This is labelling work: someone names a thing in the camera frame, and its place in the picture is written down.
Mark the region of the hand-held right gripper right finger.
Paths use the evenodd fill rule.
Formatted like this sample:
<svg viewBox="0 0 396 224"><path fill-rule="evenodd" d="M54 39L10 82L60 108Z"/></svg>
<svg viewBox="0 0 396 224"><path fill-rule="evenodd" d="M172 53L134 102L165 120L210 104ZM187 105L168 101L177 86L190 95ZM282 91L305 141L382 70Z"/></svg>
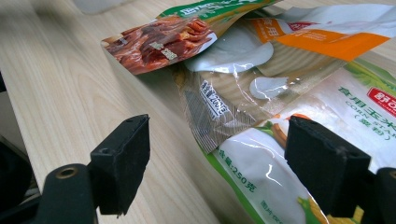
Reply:
<svg viewBox="0 0 396 224"><path fill-rule="evenodd" d="M321 124L293 116L285 159L324 214L354 215L359 181L371 161L367 153Z"/></svg>

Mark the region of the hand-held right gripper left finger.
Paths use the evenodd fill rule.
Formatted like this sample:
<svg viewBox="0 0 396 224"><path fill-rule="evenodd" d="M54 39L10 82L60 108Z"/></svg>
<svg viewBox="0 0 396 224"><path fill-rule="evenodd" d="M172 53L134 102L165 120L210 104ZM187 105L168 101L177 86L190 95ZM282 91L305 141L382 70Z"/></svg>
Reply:
<svg viewBox="0 0 396 224"><path fill-rule="evenodd" d="M149 163L149 116L123 121L92 152L94 203L103 215L125 215Z"/></svg>

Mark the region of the green and white starch packet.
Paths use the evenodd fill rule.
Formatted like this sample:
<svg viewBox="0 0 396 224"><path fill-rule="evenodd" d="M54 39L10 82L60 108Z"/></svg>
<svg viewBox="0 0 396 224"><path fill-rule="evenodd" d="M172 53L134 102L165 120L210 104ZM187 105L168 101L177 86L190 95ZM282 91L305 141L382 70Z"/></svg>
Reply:
<svg viewBox="0 0 396 224"><path fill-rule="evenodd" d="M285 159L289 120L311 119L371 157L352 217L326 215ZM396 76L357 60L208 160L258 224L396 224Z"/></svg>

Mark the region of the green meat snack packet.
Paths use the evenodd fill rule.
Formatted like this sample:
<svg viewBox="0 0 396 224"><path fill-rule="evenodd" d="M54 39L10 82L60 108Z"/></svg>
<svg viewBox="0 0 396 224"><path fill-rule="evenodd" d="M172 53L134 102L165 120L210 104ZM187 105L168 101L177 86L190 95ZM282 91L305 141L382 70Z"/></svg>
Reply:
<svg viewBox="0 0 396 224"><path fill-rule="evenodd" d="M201 0L171 7L154 21L101 42L133 75L185 61L206 50L237 20L279 0Z"/></svg>

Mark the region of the clear packet with orange label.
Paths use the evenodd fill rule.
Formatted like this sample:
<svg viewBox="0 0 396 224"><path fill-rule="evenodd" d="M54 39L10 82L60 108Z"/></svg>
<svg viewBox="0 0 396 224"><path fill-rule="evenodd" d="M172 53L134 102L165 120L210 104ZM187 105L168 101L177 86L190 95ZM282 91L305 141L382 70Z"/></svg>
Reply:
<svg viewBox="0 0 396 224"><path fill-rule="evenodd" d="M269 119L330 73L396 37L396 4L255 10L177 72L204 153Z"/></svg>

